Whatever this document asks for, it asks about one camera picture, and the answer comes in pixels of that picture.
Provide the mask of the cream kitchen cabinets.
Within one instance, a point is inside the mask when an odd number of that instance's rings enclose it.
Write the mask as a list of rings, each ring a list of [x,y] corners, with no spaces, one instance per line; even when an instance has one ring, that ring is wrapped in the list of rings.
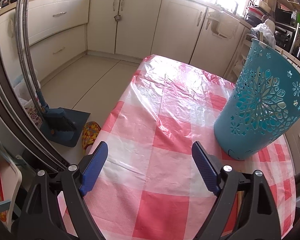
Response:
[[[82,109],[89,87],[110,68],[84,54],[140,62],[155,54],[234,80],[248,54],[248,28],[191,0],[29,0],[27,31],[34,72],[51,108]]]

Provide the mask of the blue dustpan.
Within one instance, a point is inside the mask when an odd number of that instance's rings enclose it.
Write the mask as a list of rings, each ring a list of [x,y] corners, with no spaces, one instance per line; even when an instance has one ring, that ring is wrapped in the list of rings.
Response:
[[[43,114],[40,128],[49,141],[66,147],[75,147],[90,113],[67,108],[50,108]]]

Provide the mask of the yellow floral slipper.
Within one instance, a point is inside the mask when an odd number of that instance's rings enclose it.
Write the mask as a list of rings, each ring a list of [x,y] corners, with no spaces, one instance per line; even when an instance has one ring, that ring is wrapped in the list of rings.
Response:
[[[84,125],[82,131],[82,148],[84,153],[93,145],[100,131],[101,127],[95,121],[87,122]]]

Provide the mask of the pink checkered plastic tablecloth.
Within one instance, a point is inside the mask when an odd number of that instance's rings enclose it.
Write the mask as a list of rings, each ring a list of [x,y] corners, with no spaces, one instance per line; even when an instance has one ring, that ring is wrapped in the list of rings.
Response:
[[[101,125],[107,161],[85,202],[106,239],[193,239],[215,196],[191,155],[207,152],[241,172],[261,170],[287,234],[295,218],[295,181],[284,138],[245,161],[225,154],[213,124],[233,84],[164,57],[137,66],[84,56],[61,73],[63,106]]]

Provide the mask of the teal perforated plastic basket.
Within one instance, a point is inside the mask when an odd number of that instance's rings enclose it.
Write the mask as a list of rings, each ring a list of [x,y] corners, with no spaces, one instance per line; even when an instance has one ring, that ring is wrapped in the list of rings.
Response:
[[[300,72],[279,52],[251,41],[234,90],[214,123],[222,150],[245,160],[300,118]]]

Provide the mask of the white plastic bag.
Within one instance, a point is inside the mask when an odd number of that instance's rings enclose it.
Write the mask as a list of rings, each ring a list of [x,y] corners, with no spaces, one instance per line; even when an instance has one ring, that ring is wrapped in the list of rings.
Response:
[[[257,37],[258,40],[261,40],[261,34],[262,34],[263,43],[275,49],[276,46],[275,36],[271,31],[271,29],[265,23],[260,23],[256,27],[251,28],[250,33],[251,35]]]

